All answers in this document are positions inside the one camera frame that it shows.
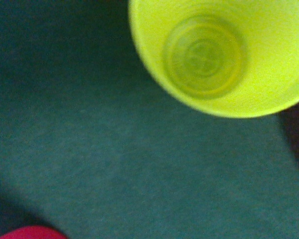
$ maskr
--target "pink object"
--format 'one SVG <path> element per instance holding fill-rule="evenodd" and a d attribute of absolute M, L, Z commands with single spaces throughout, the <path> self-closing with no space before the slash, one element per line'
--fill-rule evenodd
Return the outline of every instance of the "pink object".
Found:
<path fill-rule="evenodd" d="M 67 239 L 67 237 L 50 228 L 32 226 L 5 234 L 0 239 Z"/>

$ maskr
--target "cup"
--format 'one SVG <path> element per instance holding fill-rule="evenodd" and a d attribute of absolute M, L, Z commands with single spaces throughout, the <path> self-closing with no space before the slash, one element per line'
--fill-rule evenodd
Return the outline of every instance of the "cup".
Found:
<path fill-rule="evenodd" d="M 252 118 L 299 102 L 299 0 L 130 0 L 153 78 L 199 111 Z"/>

